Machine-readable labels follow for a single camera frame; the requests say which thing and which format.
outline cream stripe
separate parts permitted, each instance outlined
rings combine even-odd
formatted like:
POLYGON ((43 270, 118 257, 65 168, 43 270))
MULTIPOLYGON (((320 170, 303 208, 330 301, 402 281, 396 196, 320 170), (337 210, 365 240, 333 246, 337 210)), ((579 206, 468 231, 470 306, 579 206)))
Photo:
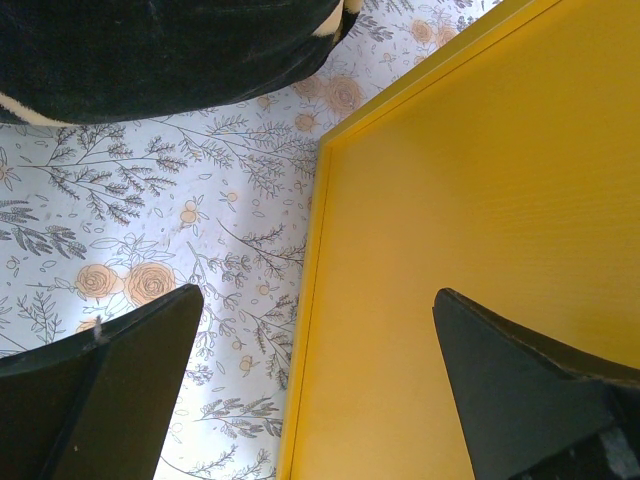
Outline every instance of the cream stripe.
POLYGON ((315 32, 314 37, 326 37, 327 35, 333 35, 340 27, 340 21, 342 20, 342 4, 344 0, 340 0, 338 6, 331 12, 331 15, 322 22, 315 32))
POLYGON ((34 112, 30 108, 25 107, 19 101, 14 100, 11 97, 7 97, 4 93, 0 92, 0 106, 5 110, 10 111, 17 116, 23 122, 27 122, 29 125, 37 125, 42 127, 70 127, 71 124, 60 122, 58 120, 52 120, 40 115, 38 112, 34 112))
POLYGON ((349 13, 360 13, 364 0, 344 0, 344 8, 349 13))

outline yellow table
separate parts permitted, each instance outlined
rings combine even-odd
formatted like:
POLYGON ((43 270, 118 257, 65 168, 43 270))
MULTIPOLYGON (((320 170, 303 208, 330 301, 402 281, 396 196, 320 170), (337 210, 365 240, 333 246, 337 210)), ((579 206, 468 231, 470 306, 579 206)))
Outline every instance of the yellow table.
POLYGON ((506 0, 323 140, 279 480, 472 478, 442 287, 640 367, 638 18, 506 0))

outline black velvet fabric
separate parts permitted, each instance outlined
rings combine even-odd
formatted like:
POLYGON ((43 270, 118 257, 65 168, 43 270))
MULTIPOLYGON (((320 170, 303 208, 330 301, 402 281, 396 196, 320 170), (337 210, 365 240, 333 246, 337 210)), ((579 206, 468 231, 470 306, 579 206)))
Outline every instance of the black velvet fabric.
POLYGON ((0 0, 0 93, 72 124, 236 103, 316 72, 356 19, 343 10, 337 38, 313 36, 338 4, 0 0))

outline floral patterned floor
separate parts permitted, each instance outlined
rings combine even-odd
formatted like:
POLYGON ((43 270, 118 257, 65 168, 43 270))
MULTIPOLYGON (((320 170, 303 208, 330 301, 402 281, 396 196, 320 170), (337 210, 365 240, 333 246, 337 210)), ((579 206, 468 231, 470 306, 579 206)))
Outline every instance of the floral patterned floor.
POLYGON ((230 107, 0 126, 0 355, 196 283, 206 308, 156 479, 274 478, 316 141, 495 3, 366 0, 317 75, 230 107))

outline orange rose print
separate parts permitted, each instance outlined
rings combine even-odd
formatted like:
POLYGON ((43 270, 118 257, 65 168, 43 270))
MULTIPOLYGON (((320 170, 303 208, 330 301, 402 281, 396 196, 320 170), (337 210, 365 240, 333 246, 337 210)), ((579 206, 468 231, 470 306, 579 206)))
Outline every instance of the orange rose print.
POLYGON ((180 214, 180 220, 182 220, 184 223, 195 223, 195 221, 198 219, 197 208, 198 206, 193 200, 185 202, 184 210, 180 214))
POLYGON ((456 32, 455 28, 445 25, 438 30, 438 34, 436 35, 436 44, 438 47, 443 47, 457 34, 458 32, 456 32))
POLYGON ((424 20, 416 20, 411 24, 411 35, 416 42, 429 43, 433 39, 433 29, 424 20))
POLYGON ((13 192, 11 180, 21 181, 20 177, 13 173, 13 168, 8 165, 7 152, 0 147, 0 182, 4 182, 4 186, 13 192))
POLYGON ((240 370, 244 372, 243 377, 246 377, 251 372, 251 369, 258 365, 260 362, 254 362, 251 355, 245 355, 240 362, 240 370))
POLYGON ((124 294, 131 303, 141 306, 176 288, 176 277, 161 263, 141 263, 124 281, 124 294))
POLYGON ((362 91, 353 78, 337 75, 327 86, 327 105, 334 113, 347 116, 362 105, 362 91))
POLYGON ((316 116, 310 113, 301 113, 296 117, 296 128, 301 132, 313 132, 313 127, 319 125, 316 122, 316 116))
POLYGON ((275 103, 278 103, 278 101, 274 100, 271 95, 263 95, 261 97, 258 97, 258 105, 260 105, 260 108, 262 108, 262 110, 264 110, 265 112, 271 112, 271 105, 275 103))
POLYGON ((316 75, 312 75, 301 82, 294 83, 293 91, 296 92, 300 98, 306 98, 308 100, 318 98, 322 93, 322 82, 316 75))
POLYGON ((88 265, 78 273, 76 288, 87 298, 104 298, 122 290, 122 280, 104 265, 88 265))
POLYGON ((231 347, 232 347, 234 350, 242 350, 242 347, 244 347, 244 346, 246 346, 246 345, 247 345, 247 344, 246 344, 246 343, 242 343, 242 340, 240 340, 240 337, 238 337, 238 336, 236 335, 236 340, 235 340, 235 342, 233 342, 233 343, 231 344, 231 347))

